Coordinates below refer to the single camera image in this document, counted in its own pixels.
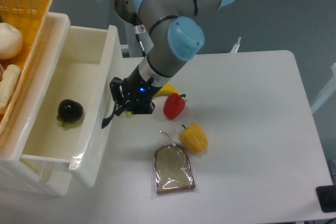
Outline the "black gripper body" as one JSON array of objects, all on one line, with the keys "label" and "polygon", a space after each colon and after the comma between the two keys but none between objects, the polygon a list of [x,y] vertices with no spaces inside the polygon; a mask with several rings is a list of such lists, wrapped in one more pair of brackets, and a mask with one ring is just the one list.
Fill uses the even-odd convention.
[{"label": "black gripper body", "polygon": [[155,104],[152,102],[155,87],[153,77],[145,81],[138,71],[133,71],[122,81],[124,108],[132,114],[152,114]]}]

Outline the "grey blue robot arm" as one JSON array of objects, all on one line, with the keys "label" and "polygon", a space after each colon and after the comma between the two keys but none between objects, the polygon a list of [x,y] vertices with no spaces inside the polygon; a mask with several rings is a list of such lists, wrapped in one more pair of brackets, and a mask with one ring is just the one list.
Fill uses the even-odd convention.
[{"label": "grey blue robot arm", "polygon": [[202,48],[205,36],[194,17],[234,0],[133,0],[153,47],[125,79],[113,78],[113,114],[151,114],[158,91]]}]

